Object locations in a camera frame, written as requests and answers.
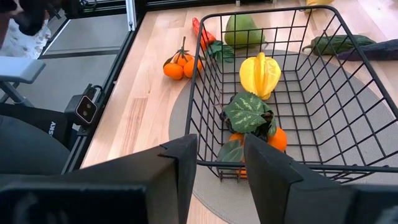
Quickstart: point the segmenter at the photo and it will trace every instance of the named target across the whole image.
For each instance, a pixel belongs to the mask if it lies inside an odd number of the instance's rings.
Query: eggplant
[[[398,60],[398,39],[359,47],[368,60]],[[355,49],[338,54],[340,60],[362,61]]]

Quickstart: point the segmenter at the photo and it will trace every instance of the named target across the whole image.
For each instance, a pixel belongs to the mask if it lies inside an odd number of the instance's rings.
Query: artificial vegetable
[[[200,22],[198,18],[194,17],[192,19],[192,26],[193,26],[193,31],[194,33],[198,36],[199,35],[199,28],[200,28]],[[214,41],[216,41],[216,37],[214,37],[211,33],[205,31],[203,28],[201,30],[201,38],[200,38],[200,45],[203,50],[207,49],[207,46],[212,44]]]
[[[398,39],[360,46],[359,48],[369,60],[398,60]],[[338,54],[338,58],[349,61],[363,60],[358,51],[354,49]]]
[[[376,42],[363,35],[353,35],[359,46],[375,44]],[[311,40],[311,44],[303,47],[305,49],[313,49],[315,55],[334,55],[342,53],[354,48],[354,44],[347,35],[335,35],[331,37],[316,37]]]

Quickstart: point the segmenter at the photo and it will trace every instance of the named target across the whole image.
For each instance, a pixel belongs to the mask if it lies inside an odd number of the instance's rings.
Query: green leaves
[[[224,61],[227,63],[234,62],[234,49],[228,45],[223,46],[223,42],[216,40],[207,48],[205,55],[210,55],[218,62]]]
[[[224,108],[226,116],[237,133],[254,133],[266,139],[276,132],[276,120],[271,108],[253,93],[242,92]]]
[[[240,140],[229,141],[221,147],[217,155],[218,162],[241,162],[243,147]]]
[[[253,93],[238,93],[224,111],[238,133],[250,133],[266,122],[261,116],[266,105]]]

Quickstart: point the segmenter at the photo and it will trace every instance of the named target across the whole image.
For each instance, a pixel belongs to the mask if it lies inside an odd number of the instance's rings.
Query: wooden surface
[[[187,37],[186,49],[191,50],[191,54],[195,53],[193,17],[202,18],[217,12],[294,7],[303,5],[304,2],[304,0],[278,0],[276,5],[269,3],[241,7],[222,5],[147,13],[82,167],[139,152],[169,140],[169,118],[174,102],[189,80],[175,81],[165,77],[162,65],[180,48],[183,36]],[[336,0],[332,6],[339,10],[354,34],[367,35],[377,42],[398,38],[397,1]],[[259,27],[275,27],[290,24],[292,18],[289,16],[291,15],[283,12],[272,18],[257,14],[254,19]],[[297,22],[306,21],[303,12],[296,16]],[[308,44],[313,37],[321,34],[330,20],[328,16],[328,12],[325,11],[314,12],[304,44]],[[227,20],[228,18],[223,18],[223,26]],[[205,25],[217,39],[221,39],[220,19],[209,20]],[[378,62],[372,65],[397,103],[398,63]],[[368,76],[358,74],[357,77],[366,82]],[[207,210],[195,197],[192,197],[188,222],[225,223]]]

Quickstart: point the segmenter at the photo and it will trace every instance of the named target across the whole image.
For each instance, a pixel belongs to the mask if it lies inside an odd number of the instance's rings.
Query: gray round mat
[[[266,55],[270,55],[272,52],[266,50],[265,53]],[[276,50],[274,52],[274,55],[281,55],[281,56],[275,56],[274,58],[278,61],[281,68],[285,66],[285,70],[293,70],[297,63],[297,53],[288,52],[288,54],[291,55],[288,55],[286,57],[284,54],[285,51]],[[303,64],[303,60],[305,59],[305,57],[306,55],[303,54],[300,55],[298,59],[299,65]],[[315,57],[310,57],[311,63],[314,63],[315,59],[316,59]],[[236,72],[239,71],[240,64],[242,61],[243,58],[236,59],[235,61]],[[308,62],[304,63],[301,69],[297,71],[297,73],[285,72],[285,76],[282,76],[281,80],[291,79],[291,82],[279,82],[275,90],[285,91],[288,88],[289,91],[291,92],[289,94],[277,93],[275,96],[272,95],[271,98],[266,101],[266,103],[274,103],[275,101],[277,101],[278,103],[286,103],[286,102],[295,103],[293,104],[293,106],[290,106],[289,104],[280,104],[278,105],[278,107],[276,107],[276,105],[273,105],[273,107],[271,106],[273,112],[279,115],[283,114],[293,115],[293,113],[294,115],[298,114],[308,115],[315,113],[313,116],[310,117],[308,116],[296,117],[296,118],[284,117],[281,119],[281,124],[278,125],[281,126],[282,129],[294,128],[295,127],[294,120],[295,120],[297,127],[301,129],[310,128],[310,124],[312,124],[313,127],[320,126],[320,128],[314,131],[314,134],[312,134],[312,131],[298,131],[298,132],[287,131],[287,136],[289,144],[298,144],[299,140],[298,136],[300,136],[301,144],[314,144],[315,142],[317,143],[325,142],[323,145],[318,147],[320,150],[321,157],[325,161],[326,159],[331,158],[332,156],[338,153],[337,143],[340,145],[340,148],[347,149],[354,143],[354,139],[349,129],[345,128],[345,130],[340,132],[336,138],[328,140],[328,138],[331,135],[333,135],[333,130],[335,130],[335,132],[338,132],[339,130],[347,126],[347,122],[345,120],[342,111],[334,115],[334,117],[330,120],[330,122],[328,121],[325,124],[321,125],[327,119],[327,117],[329,117],[335,111],[340,109],[338,100],[340,100],[341,104],[343,105],[346,102],[348,102],[349,99],[351,99],[353,96],[353,91],[351,90],[348,83],[344,84],[344,81],[346,81],[347,79],[344,73],[341,71],[341,69],[339,69],[339,71],[336,72],[331,81],[328,82],[328,80],[330,80],[329,76],[332,75],[336,71],[336,69],[338,69],[338,67],[329,63],[326,66],[326,69],[322,70],[322,68],[324,67],[323,63],[326,62],[318,60],[311,68],[310,63]],[[224,73],[233,72],[233,68],[234,68],[233,63],[231,64],[224,63]],[[215,154],[217,154],[218,150],[220,149],[220,145],[215,142],[215,138],[211,133],[213,133],[216,137],[220,138],[221,136],[220,131],[213,127],[211,127],[209,131],[209,129],[205,128],[206,127],[205,124],[209,123],[211,125],[213,123],[213,118],[212,118],[213,114],[215,115],[214,122],[216,122],[217,124],[221,124],[218,115],[215,113],[215,111],[220,111],[220,107],[218,107],[218,110],[214,111],[213,109],[214,105],[211,104],[211,102],[214,102],[214,99],[216,99],[216,97],[220,97],[221,95],[215,96],[214,94],[212,94],[214,93],[214,91],[212,91],[208,83],[210,82],[211,78],[214,77],[211,76],[210,74],[218,76],[220,76],[221,74],[215,71],[214,69],[213,70],[210,68],[206,69],[209,69],[207,70],[209,79],[207,79],[207,81],[205,79],[205,86],[206,89],[208,89],[208,91],[207,93],[202,94],[203,95],[202,97],[204,97],[205,99],[205,104],[204,106],[201,106],[200,104],[201,96],[198,90],[202,90],[203,84],[200,81],[200,79],[198,79],[197,81],[198,89],[195,89],[195,96],[194,96],[195,101],[198,103],[198,107],[195,107],[194,105],[192,118],[195,121],[197,121],[197,125],[199,126],[201,119],[199,110],[201,110],[201,113],[204,114],[204,119],[206,122],[204,121],[202,122],[201,133],[204,136],[204,138],[207,139],[207,143],[210,146],[213,145],[213,150],[215,151]],[[310,71],[311,73],[314,74],[318,74],[320,71],[319,76],[317,76],[316,78],[317,80],[316,82],[313,82],[314,80],[313,75],[309,74],[305,76],[305,73],[307,71]],[[238,81],[239,75],[236,75],[236,77],[234,77],[233,75],[224,75],[224,82],[233,82],[234,79]],[[308,87],[304,91],[303,95],[299,92],[294,92],[295,90],[300,90],[299,82],[302,88]],[[333,96],[333,93],[335,91],[333,90],[333,87],[330,84],[331,82],[333,83],[335,89],[339,89],[340,86],[343,86],[338,91],[337,94],[338,97],[336,95]],[[356,93],[364,87],[364,83],[355,77],[351,78],[350,83],[352,84]],[[317,94],[316,97],[312,98],[312,96],[314,96],[319,89],[319,87],[317,87],[317,84],[319,86],[323,86],[324,84],[326,85],[324,88],[322,88],[321,94]],[[170,117],[170,128],[169,128],[170,139],[179,138],[180,136],[184,135],[185,118],[187,115],[188,101],[190,97],[190,87],[191,84],[189,83],[182,90],[181,94],[179,95],[178,99],[175,102],[172,115]],[[227,91],[234,91],[235,87],[232,84],[232,85],[224,85],[223,88],[224,88],[223,91],[227,92]],[[237,86],[236,91],[239,92],[244,90],[242,89],[241,86]],[[228,102],[230,96],[222,96],[222,97],[224,97],[224,102]],[[329,100],[325,106],[322,106],[321,109],[317,111],[317,109],[323,104],[322,97],[324,98],[324,100],[331,97],[331,100]],[[360,94],[358,94],[358,100],[361,103],[364,110],[366,111],[367,109],[372,107],[372,105],[374,105],[379,101],[379,97],[377,97],[371,89],[366,88]],[[308,111],[303,106],[304,101],[309,102],[306,103]],[[377,106],[375,106],[366,113],[366,116],[368,117],[374,131],[381,129],[384,125],[395,119],[393,114],[390,112],[390,110],[387,108],[387,106],[384,103],[385,102],[378,103]],[[343,109],[349,123],[354,121],[359,115],[362,114],[357,100],[350,101],[350,103],[348,103]],[[369,134],[371,134],[371,130],[364,116],[356,120],[353,124],[350,125],[350,127],[352,132],[354,133],[354,137],[355,140],[357,140],[357,142],[360,141],[361,139],[364,139]],[[198,134],[198,131],[193,124],[191,124],[191,133]],[[225,133],[226,134],[223,135],[224,142],[228,140],[230,135],[228,134],[228,132]],[[376,134],[377,139],[381,143],[381,146],[384,149],[385,154],[388,155],[397,150],[396,142],[394,141],[394,138],[395,136],[397,136],[397,133],[398,133],[398,125],[397,123],[394,123],[388,126],[388,128],[383,129],[382,131]],[[207,161],[211,160],[211,153],[205,154],[206,144],[204,139],[200,138],[200,142],[201,142],[200,155],[202,157],[205,157]],[[313,146],[303,147],[303,151],[304,151],[304,158],[306,161],[319,161],[319,155],[315,147]],[[383,157],[375,137],[369,138],[368,140],[362,142],[355,149],[350,149],[345,153],[344,159],[348,165],[358,164],[361,166],[363,164],[358,154],[358,151],[362,153],[366,163],[375,161]],[[299,147],[289,146],[286,152],[289,156],[293,157],[295,160],[303,161],[303,155],[300,153]],[[331,160],[327,164],[343,165],[342,157],[337,157],[336,159]],[[395,156],[392,156],[388,159],[376,163],[375,166],[384,166],[387,164],[390,166],[398,167],[398,159]],[[359,179],[355,182],[376,183],[376,184],[398,184],[398,174],[373,174],[370,175],[369,177]],[[227,179],[220,182],[219,178],[217,178],[212,172],[210,172],[209,168],[198,166],[195,185],[193,187],[193,193],[208,209],[210,209],[213,213],[215,213],[217,216],[219,216],[228,223],[242,223],[242,224],[259,223],[257,211],[254,206],[254,201],[252,199],[249,184],[246,180],[241,180],[237,182],[236,180],[233,179],[229,180]]]

